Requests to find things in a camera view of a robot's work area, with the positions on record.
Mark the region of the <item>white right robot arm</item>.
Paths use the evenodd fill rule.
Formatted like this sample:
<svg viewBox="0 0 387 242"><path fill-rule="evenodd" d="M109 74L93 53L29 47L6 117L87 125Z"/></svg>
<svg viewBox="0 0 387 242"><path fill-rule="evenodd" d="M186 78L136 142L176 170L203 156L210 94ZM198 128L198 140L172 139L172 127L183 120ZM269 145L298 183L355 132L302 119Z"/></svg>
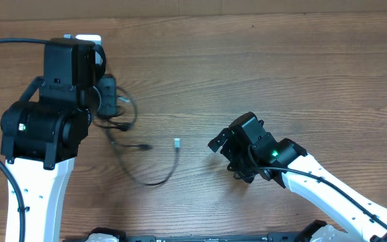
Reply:
<svg viewBox="0 0 387 242"><path fill-rule="evenodd" d="M224 155L235 179L250 184L256 175L307 199L342 229L316 220L294 241L387 241L387 208L328 172L308 151L284 138L276 141L252 112L238 117L208 146Z"/></svg>

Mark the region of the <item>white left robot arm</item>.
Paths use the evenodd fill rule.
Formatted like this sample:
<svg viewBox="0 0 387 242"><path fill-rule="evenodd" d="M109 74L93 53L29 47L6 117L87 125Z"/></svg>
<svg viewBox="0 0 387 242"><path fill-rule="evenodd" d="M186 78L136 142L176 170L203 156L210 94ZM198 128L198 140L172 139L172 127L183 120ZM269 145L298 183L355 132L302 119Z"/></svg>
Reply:
<svg viewBox="0 0 387 242"><path fill-rule="evenodd" d="M58 241L64 196L81 141L98 116L116 114L101 38L54 38L44 73L1 117L9 187L7 241Z"/></svg>

